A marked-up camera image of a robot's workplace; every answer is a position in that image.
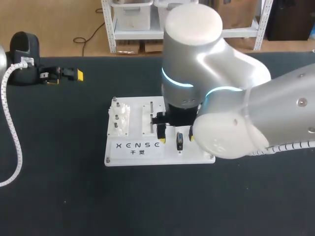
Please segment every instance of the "white shelving unit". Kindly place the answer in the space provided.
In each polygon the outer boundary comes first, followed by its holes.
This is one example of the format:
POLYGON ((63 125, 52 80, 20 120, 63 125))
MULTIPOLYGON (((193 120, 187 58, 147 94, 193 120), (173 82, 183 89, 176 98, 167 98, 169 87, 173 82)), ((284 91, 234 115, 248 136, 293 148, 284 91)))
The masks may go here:
MULTIPOLYGON (((158 11, 153 8, 151 11, 151 28, 143 31, 122 31, 117 23, 117 18, 111 17, 110 0, 101 0, 103 14, 108 36, 108 43, 111 53, 116 52, 116 40, 141 40, 141 39, 163 39, 163 31, 160 30, 158 21, 158 11)), ((254 50, 260 50, 263 37, 271 10, 273 0, 262 0, 260 24, 256 17, 252 21, 252 26, 248 28, 224 29, 222 35, 224 38, 247 38, 256 37, 254 50)))

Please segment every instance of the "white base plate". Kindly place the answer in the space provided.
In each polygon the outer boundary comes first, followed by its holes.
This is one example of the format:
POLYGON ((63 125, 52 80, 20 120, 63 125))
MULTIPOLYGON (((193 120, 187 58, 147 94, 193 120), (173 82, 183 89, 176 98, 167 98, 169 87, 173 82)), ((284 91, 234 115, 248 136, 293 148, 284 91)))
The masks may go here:
POLYGON ((115 130, 115 116, 109 118, 105 152, 106 166, 139 166, 171 164, 212 164, 215 157, 203 151, 195 141, 189 140, 189 126, 166 127, 166 142, 157 138, 157 126, 151 133, 151 114, 165 111, 163 97, 122 97, 112 101, 117 110, 117 102, 130 107, 130 115, 125 119, 128 131, 115 130), (151 113, 150 102, 153 102, 151 113), (176 134, 183 134, 183 151, 176 148, 176 134))

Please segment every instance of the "black work surface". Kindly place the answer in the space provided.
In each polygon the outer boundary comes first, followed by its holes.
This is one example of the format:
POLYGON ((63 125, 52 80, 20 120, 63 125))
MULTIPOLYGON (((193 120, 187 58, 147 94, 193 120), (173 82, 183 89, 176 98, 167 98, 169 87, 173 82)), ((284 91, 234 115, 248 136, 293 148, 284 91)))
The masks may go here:
MULTIPOLYGON (((252 54, 275 78, 315 62, 313 53, 252 54)), ((315 152, 215 164, 104 165, 111 98, 160 95, 161 58, 44 58, 78 67, 84 82, 8 86, 24 155, 0 188, 3 236, 315 235, 315 152)), ((0 181, 16 166, 0 112, 0 181)))

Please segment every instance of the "white bracket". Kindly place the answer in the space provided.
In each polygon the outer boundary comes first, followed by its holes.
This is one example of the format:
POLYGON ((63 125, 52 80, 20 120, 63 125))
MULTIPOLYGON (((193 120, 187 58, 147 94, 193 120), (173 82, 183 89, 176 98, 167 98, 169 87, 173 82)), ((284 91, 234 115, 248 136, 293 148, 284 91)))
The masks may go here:
POLYGON ((273 3, 273 0, 265 0, 264 8, 260 16, 260 22, 259 22, 256 42, 254 46, 254 51, 258 51, 261 48, 262 41, 264 39, 265 31, 267 28, 267 23, 268 23, 270 11, 271 11, 272 3, 273 3))
POLYGON ((109 4, 109 0, 102 0, 102 8, 107 31, 109 49, 111 53, 115 53, 116 52, 115 29, 113 25, 111 6, 109 4))

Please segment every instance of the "white coiled cable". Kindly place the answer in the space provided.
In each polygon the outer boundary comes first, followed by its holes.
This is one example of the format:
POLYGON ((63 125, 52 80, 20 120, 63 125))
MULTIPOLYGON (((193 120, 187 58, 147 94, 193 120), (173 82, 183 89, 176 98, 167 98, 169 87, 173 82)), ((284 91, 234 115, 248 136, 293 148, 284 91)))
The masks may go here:
POLYGON ((3 111, 4 111, 4 115, 6 118, 6 122, 8 123, 9 129, 11 131, 11 135, 15 144, 15 148, 16 148, 16 153, 18 156, 18 164, 16 166, 15 172, 13 173, 13 175, 6 181, 4 182, 0 182, 0 187, 6 186, 8 184, 10 184, 13 180, 15 180, 15 178, 19 175, 21 168, 22 168, 22 163, 23 163, 23 158, 22 158, 22 149, 21 149, 21 145, 20 145, 20 141, 19 138, 16 134, 14 125, 13 125, 13 121, 10 115, 10 111, 9 111, 9 107, 8 107, 8 102, 6 100, 6 85, 8 82, 8 79, 10 77, 10 75, 12 74, 12 72, 16 69, 21 69, 21 68, 27 68, 28 64, 26 62, 22 62, 22 63, 17 63, 17 64, 13 64, 11 65, 7 71, 5 72, 3 78, 2 78, 2 82, 1 82, 1 100, 2 100, 2 107, 3 107, 3 111))
POLYGON ((277 146, 266 148, 264 151, 255 151, 255 152, 249 154, 249 156, 275 154, 276 152, 303 149, 303 148, 315 148, 315 141, 277 145, 277 146))

